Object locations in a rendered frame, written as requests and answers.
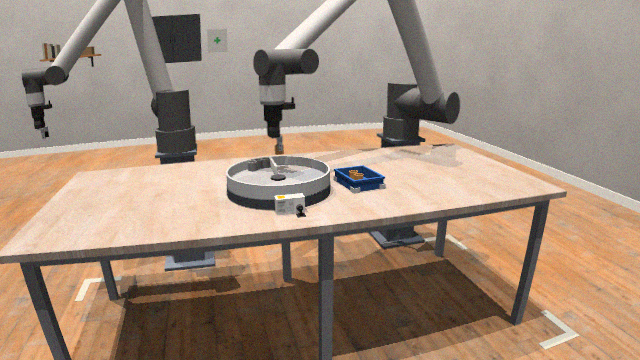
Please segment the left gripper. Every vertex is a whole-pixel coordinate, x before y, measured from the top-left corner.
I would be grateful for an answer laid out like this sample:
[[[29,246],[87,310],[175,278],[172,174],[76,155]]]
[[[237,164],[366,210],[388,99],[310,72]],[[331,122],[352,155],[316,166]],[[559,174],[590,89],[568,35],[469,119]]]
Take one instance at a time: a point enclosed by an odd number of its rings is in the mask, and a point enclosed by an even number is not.
[[[286,100],[286,85],[259,85],[259,98],[264,105],[264,121],[267,122],[267,135],[277,138],[278,151],[283,151],[283,136],[280,136],[282,110],[295,109],[294,97]]]

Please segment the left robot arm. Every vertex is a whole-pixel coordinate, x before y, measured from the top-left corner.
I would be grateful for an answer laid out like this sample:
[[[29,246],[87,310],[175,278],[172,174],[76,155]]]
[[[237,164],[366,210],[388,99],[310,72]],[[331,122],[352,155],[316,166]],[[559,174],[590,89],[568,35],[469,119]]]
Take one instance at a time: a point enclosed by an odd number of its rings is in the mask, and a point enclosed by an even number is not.
[[[307,48],[355,1],[327,0],[275,49],[258,50],[253,66],[259,75],[259,85],[284,85],[285,75],[313,74],[318,68],[319,57],[313,49]],[[453,124],[459,115],[460,99],[456,92],[442,89],[416,1],[387,1],[417,83],[388,82],[383,136],[398,140],[417,139],[420,119]]]

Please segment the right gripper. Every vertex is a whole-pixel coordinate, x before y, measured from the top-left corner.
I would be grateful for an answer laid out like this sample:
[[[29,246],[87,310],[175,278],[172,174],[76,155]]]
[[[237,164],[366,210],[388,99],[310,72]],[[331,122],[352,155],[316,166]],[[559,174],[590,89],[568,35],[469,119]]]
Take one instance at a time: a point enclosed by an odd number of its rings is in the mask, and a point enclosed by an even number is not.
[[[49,104],[45,105],[44,92],[26,94],[26,99],[28,107],[31,107],[32,118],[34,119],[34,127],[36,130],[41,130],[42,139],[46,139],[46,137],[49,137],[49,132],[48,126],[45,126],[44,109],[52,108],[50,100]]]

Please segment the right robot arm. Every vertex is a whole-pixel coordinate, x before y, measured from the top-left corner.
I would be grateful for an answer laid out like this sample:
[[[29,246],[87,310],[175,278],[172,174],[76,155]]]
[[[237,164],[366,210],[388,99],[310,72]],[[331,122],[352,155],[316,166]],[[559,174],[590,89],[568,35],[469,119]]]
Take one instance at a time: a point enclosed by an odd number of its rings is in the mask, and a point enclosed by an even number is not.
[[[121,0],[97,0],[65,44],[51,67],[22,69],[26,94],[44,92],[43,85],[66,82],[69,72]],[[189,89],[173,89],[147,0],[124,0],[138,50],[153,94],[159,128],[157,151],[183,153],[196,148],[195,126],[190,122]],[[64,83],[63,82],[63,83]],[[156,92],[160,91],[161,92]],[[173,92],[175,91],[175,92]],[[173,132],[171,132],[173,131]]]

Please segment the blue shallow tray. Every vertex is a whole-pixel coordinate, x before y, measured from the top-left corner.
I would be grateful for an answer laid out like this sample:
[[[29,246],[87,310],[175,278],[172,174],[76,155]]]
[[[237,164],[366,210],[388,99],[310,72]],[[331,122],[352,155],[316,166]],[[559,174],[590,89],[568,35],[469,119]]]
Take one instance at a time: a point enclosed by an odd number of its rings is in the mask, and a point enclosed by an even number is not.
[[[363,179],[353,180],[349,177],[350,170],[357,170],[358,173],[364,174]],[[373,171],[372,169],[361,165],[345,168],[334,169],[337,182],[345,186],[350,190],[350,186],[353,188],[360,188],[361,191],[368,191],[379,189],[380,184],[384,184],[385,176]],[[344,174],[343,174],[344,173]]]

